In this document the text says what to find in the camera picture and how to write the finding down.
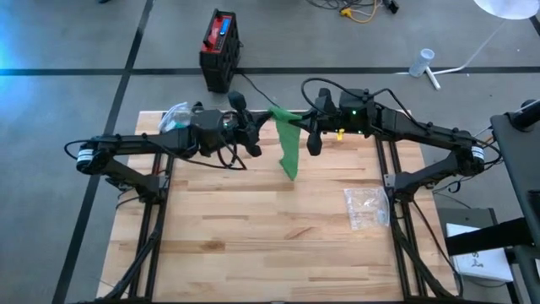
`green cloth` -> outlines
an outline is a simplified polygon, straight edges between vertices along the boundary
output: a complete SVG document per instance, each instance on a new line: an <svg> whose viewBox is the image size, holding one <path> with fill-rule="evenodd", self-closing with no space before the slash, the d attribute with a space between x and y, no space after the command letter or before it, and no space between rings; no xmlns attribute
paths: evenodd
<svg viewBox="0 0 540 304"><path fill-rule="evenodd" d="M283 158L279 161L287 176L293 181L298 174L298 159L300 148L300 128L289 124L290 121L300 120L302 116L287 110L272 106L269 111L273 114L278 130L279 143L283 150Z"/></svg>

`red battery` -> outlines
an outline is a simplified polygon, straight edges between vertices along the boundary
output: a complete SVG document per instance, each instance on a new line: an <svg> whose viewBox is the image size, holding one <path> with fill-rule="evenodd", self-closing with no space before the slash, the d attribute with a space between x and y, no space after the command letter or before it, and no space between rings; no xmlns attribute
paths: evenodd
<svg viewBox="0 0 540 304"><path fill-rule="evenodd" d="M239 59L240 40L236 15L215 9L199 52L199 64L209 91L229 91Z"/></svg>

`clear plastic bag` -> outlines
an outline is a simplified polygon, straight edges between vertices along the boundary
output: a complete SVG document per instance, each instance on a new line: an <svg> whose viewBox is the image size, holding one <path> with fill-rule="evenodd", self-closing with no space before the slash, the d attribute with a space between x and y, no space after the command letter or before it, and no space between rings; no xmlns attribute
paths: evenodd
<svg viewBox="0 0 540 304"><path fill-rule="evenodd" d="M165 133L174 128L185 128L192 120L192 111L187 102L171 107L159 122L158 128Z"/></svg>
<svg viewBox="0 0 540 304"><path fill-rule="evenodd" d="M351 188L344 192L352 230L389 226L390 210L383 187Z"/></svg>

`gray floor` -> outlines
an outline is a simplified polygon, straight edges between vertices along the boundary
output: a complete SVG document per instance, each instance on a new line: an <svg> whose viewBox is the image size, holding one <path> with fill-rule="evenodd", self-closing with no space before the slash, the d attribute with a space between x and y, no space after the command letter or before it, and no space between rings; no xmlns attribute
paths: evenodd
<svg viewBox="0 0 540 304"><path fill-rule="evenodd" d="M0 68L122 68L144 0L0 1ZM238 14L242 67L407 67L423 47L435 66L461 64L500 22L473 1L401 1L395 16L382 12L355 24L300 0L156 0L135 68L195 68L213 8ZM479 67L540 66L540 37L528 20L508 22L473 63ZM310 75L251 75L261 90L289 109L306 108L300 83ZM414 115L473 133L496 113L540 96L540 73L454 74L427 79L362 74L321 75L350 88L393 89ZM70 140L103 131L120 77L0 77L0 302L48 303L62 267L88 178L62 151ZM315 94L319 84L308 88ZM231 88L249 107L265 100L243 79ZM132 133L137 114L188 101L227 108L200 76L132 76L116 132ZM387 96L379 99L395 106ZM427 164L445 152L423 148ZM68 301L95 295L114 215L117 191L100 184L73 276ZM474 207L495 209L499 221L521 215L503 166L464 183L456 194ZM436 198L440 207L457 208ZM501 289L466 284L466 295L506 302Z"/></svg>

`wooden tabletop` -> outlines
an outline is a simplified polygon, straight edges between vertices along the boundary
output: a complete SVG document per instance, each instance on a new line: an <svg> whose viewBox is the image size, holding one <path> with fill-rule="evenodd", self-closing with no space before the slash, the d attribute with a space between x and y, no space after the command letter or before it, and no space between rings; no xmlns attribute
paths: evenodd
<svg viewBox="0 0 540 304"><path fill-rule="evenodd" d="M141 112L136 133L157 133L161 114ZM346 188L381 186L374 139L346 134L337 141L335 134L323 135L321 155L312 157L306 138L302 132L294 182L278 163L283 153L273 122L261 130L261 157L251 158L239 147L247 171L175 161L154 301L402 300L389 228L352 231L343 194ZM402 141L397 147L404 171L424 167L418 144ZM216 157L199 158L218 164ZM134 155L128 165L148 174L153 159ZM416 200L444 246L431 193L419 190ZM412 210L422 259L455 291L450 268ZM142 216L138 201L116 212L98 296L110 291L132 262ZM411 267L408 276L413 283Z"/></svg>

